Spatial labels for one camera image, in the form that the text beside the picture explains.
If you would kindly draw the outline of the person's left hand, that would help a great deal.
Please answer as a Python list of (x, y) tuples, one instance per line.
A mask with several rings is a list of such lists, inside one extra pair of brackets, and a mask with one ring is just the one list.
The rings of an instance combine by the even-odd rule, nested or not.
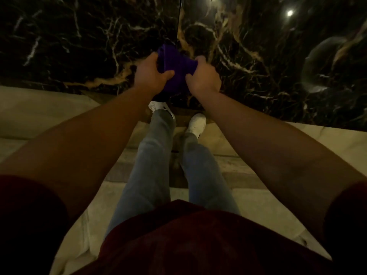
[(158, 53), (152, 52), (138, 65), (134, 77), (134, 87), (148, 91), (151, 95), (159, 94), (167, 82), (159, 82), (157, 69)]

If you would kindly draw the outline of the person's right hand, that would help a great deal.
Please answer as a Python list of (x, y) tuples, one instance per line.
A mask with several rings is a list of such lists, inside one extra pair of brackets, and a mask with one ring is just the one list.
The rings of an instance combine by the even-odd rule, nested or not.
[(206, 61), (205, 56), (195, 58), (198, 65), (193, 75), (197, 79), (196, 90), (189, 90), (194, 97), (200, 97), (209, 93), (218, 93), (222, 85), (219, 74), (214, 66)]

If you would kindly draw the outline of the purple cloth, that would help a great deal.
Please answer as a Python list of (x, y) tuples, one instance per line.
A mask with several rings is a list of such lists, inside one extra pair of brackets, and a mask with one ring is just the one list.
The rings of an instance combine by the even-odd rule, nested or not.
[(187, 94), (186, 75), (193, 75), (198, 61), (181, 54), (173, 45), (163, 44), (158, 49), (157, 69), (159, 73), (174, 71), (174, 76), (167, 81), (163, 90), (153, 97), (153, 101), (167, 102), (175, 95)]

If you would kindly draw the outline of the person's right forearm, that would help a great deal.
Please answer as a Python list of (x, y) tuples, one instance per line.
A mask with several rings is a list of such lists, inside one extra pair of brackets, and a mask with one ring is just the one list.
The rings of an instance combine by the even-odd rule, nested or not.
[(367, 177), (294, 126), (216, 91), (194, 94), (241, 159), (321, 243), (325, 216)]

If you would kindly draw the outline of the person's left forearm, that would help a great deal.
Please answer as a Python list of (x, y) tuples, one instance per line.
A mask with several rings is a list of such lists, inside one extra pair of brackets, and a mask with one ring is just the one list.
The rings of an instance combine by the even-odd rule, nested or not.
[(134, 86), (108, 103), (47, 130), (0, 163), (0, 175), (44, 185), (76, 220), (98, 192), (159, 88)]

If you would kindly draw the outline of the white left shoe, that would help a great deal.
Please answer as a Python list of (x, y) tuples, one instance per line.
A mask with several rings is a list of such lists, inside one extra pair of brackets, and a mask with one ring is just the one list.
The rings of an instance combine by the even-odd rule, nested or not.
[(174, 121), (176, 121), (175, 115), (173, 114), (173, 112), (171, 111), (171, 109), (169, 108), (169, 106), (167, 105), (167, 103), (165, 102), (158, 102), (158, 101), (151, 101), (149, 103), (149, 109), (152, 111), (152, 113), (154, 113), (157, 110), (165, 110), (168, 113), (170, 113), (170, 115), (172, 116), (172, 119)]

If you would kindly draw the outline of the white shoe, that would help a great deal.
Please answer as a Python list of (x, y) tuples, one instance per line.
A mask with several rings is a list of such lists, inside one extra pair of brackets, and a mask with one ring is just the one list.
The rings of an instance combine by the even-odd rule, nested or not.
[(176, 121), (175, 115), (173, 114), (173, 112), (171, 111), (171, 109), (169, 108), (169, 106), (167, 105), (167, 103), (165, 102), (158, 102), (158, 101), (151, 101), (149, 103), (149, 109), (152, 111), (152, 113), (154, 113), (157, 110), (165, 110), (168, 113), (170, 113), (170, 115), (172, 116), (172, 119), (174, 121)]
[(206, 127), (206, 123), (207, 123), (206, 121), (207, 121), (207, 118), (204, 114), (202, 113), (195, 114), (190, 119), (190, 122), (188, 124), (188, 127), (185, 133), (191, 133), (195, 135), (195, 137), (198, 139)]

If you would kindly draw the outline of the white right shoe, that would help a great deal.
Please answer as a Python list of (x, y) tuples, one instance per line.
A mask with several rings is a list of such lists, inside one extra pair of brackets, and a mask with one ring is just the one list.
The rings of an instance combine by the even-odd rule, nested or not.
[(207, 123), (206, 121), (207, 121), (207, 118), (204, 114), (202, 113), (195, 114), (190, 119), (190, 122), (188, 124), (188, 127), (185, 133), (191, 133), (195, 135), (195, 137), (198, 139), (206, 127), (206, 123)]

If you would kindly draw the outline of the blue jeans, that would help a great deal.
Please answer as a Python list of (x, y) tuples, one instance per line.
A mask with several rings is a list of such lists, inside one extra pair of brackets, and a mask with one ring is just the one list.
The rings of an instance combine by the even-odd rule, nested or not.
[[(153, 113), (105, 237), (122, 222), (171, 201), (169, 163), (175, 127), (176, 122), (167, 111)], [(180, 165), (188, 181), (190, 203), (241, 215), (214, 156), (191, 133), (183, 134)]]

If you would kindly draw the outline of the dark red shirt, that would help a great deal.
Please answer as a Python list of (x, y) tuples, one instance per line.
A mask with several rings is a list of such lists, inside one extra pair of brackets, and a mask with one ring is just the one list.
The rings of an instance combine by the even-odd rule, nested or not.
[[(46, 187), (0, 176), (0, 275), (48, 275), (67, 230)], [(233, 213), (176, 200), (115, 227), (72, 275), (367, 275), (367, 182), (336, 198), (324, 221), (332, 261)]]

